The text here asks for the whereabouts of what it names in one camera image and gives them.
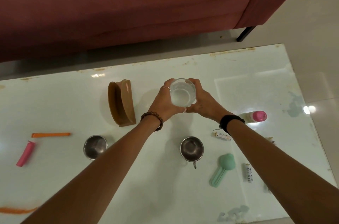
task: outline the forearm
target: forearm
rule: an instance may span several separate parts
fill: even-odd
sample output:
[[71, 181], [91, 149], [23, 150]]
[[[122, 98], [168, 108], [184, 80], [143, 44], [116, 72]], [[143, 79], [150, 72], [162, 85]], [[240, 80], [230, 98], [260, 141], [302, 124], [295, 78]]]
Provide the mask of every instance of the forearm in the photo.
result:
[[227, 130], [295, 223], [339, 220], [339, 190], [239, 120]]
[[23, 223], [97, 223], [159, 123], [146, 116]]

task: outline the brown beaded bracelet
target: brown beaded bracelet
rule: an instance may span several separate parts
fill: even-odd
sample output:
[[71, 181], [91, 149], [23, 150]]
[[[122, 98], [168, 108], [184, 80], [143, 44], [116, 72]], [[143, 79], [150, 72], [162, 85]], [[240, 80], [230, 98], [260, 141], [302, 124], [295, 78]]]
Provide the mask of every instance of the brown beaded bracelet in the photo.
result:
[[149, 112], [144, 113], [144, 114], [141, 116], [141, 120], [140, 120], [140, 121], [142, 121], [142, 119], [145, 118], [145, 117], [148, 116], [148, 115], [153, 115], [153, 116], [157, 117], [157, 118], [160, 120], [160, 126], [159, 126], [155, 131], [159, 131], [160, 129], [162, 129], [162, 126], [164, 125], [164, 121], [163, 121], [162, 118], [159, 116], [159, 114], [157, 114], [156, 112], [149, 111]]

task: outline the green plastic scoop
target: green plastic scoop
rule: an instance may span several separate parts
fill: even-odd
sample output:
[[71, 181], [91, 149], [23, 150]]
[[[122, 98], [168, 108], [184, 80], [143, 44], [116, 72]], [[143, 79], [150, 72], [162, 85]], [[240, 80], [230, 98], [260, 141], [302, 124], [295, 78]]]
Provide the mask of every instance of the green plastic scoop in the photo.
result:
[[219, 162], [220, 167], [210, 180], [210, 184], [212, 187], [218, 187], [227, 170], [233, 170], [235, 168], [234, 156], [231, 153], [220, 156]]

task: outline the metal cup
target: metal cup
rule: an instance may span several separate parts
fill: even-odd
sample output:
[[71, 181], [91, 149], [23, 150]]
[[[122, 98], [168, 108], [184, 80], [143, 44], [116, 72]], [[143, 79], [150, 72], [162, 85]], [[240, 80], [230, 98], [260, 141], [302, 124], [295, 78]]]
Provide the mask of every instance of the metal cup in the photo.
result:
[[186, 161], [193, 162], [193, 166], [196, 169], [196, 162], [200, 160], [204, 154], [204, 145], [199, 138], [189, 136], [181, 142], [180, 154]]
[[107, 149], [107, 141], [101, 135], [93, 135], [87, 138], [84, 144], [84, 154], [90, 160], [95, 160]]

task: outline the glass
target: glass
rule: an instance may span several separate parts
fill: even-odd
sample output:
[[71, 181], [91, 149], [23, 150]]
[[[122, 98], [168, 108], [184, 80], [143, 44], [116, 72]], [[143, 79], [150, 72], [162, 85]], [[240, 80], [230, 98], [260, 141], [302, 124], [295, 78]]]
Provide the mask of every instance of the glass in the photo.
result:
[[195, 101], [195, 86], [188, 79], [178, 78], [169, 86], [172, 104], [188, 107]]

